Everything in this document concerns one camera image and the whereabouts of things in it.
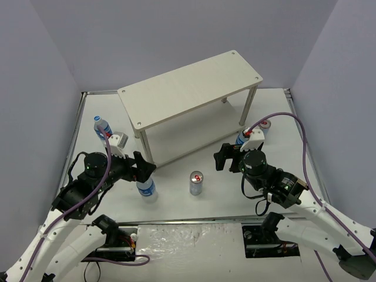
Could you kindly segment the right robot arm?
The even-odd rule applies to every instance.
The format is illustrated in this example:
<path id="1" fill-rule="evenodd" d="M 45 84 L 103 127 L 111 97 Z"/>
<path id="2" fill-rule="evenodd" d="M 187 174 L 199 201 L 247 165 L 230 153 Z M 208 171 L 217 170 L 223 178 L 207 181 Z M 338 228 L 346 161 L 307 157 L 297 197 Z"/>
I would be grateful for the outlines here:
<path id="1" fill-rule="evenodd" d="M 261 149 L 244 152 L 239 145 L 224 143 L 214 159 L 218 171 L 230 159 L 229 170 L 241 173 L 241 181 L 249 182 L 267 205 L 277 204 L 315 224 L 300 225 L 265 211 L 261 225 L 265 241 L 290 241 L 326 254 L 360 280 L 368 280 L 375 273 L 375 229 L 357 223 L 320 199 L 297 176 L 269 165 Z"/>

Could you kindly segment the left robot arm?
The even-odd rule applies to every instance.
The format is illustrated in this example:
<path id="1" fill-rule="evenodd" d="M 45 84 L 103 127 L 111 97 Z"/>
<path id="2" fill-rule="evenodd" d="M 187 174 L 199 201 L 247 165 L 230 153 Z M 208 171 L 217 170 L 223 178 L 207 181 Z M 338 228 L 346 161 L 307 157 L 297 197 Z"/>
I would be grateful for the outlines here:
<path id="1" fill-rule="evenodd" d="M 130 239 L 103 214 L 72 244 L 60 249 L 117 181 L 144 183 L 156 170 L 156 165 L 145 161 L 137 151 L 132 158 L 86 153 L 84 165 L 84 172 L 61 188 L 32 243 L 11 268 L 1 273 L 1 281 L 60 281 L 82 260 L 91 261 L 90 253 L 95 249 Z"/>

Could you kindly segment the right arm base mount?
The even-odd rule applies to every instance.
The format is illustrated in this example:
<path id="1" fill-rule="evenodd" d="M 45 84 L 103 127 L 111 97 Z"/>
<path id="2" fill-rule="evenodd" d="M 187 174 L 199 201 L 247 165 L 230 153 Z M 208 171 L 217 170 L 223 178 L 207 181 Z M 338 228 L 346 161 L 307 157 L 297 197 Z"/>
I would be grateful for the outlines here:
<path id="1" fill-rule="evenodd" d="M 277 235 L 277 224 L 285 219 L 281 214 L 271 212 L 260 225 L 242 225 L 245 257 L 283 258 L 299 257 L 297 243 L 280 240 Z"/>

